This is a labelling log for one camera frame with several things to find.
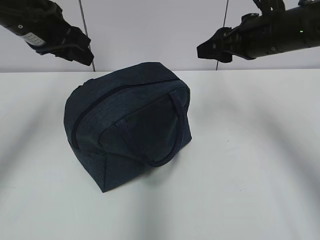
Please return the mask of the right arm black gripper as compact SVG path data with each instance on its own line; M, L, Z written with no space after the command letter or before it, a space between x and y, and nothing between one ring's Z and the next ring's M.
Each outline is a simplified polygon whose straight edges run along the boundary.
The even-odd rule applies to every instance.
M222 27L207 41L197 48L199 59L217 60L221 63L231 63L233 56L246 60L275 54L273 43L274 15L259 15L248 13L241 17L239 26Z

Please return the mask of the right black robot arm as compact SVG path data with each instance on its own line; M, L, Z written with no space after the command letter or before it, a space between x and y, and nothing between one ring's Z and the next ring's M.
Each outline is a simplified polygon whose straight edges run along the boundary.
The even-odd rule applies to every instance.
M251 61L320 45L320 2L300 0L286 9L282 0L256 0L261 13L248 13L238 26L221 27L197 48L200 59L230 63L233 56Z

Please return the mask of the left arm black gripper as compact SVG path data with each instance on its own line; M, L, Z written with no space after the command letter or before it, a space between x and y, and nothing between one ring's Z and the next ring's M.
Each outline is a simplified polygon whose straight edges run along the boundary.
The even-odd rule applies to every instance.
M67 61L90 66L94 55L91 39L78 27L70 25L57 4L35 4L27 8L24 41L38 54L53 54Z

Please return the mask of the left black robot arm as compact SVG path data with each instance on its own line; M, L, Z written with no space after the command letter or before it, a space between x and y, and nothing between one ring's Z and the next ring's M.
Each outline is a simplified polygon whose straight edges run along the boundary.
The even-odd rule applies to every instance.
M51 54L85 66L94 60L91 39L70 25L61 7L51 0L2 0L0 25L41 56Z

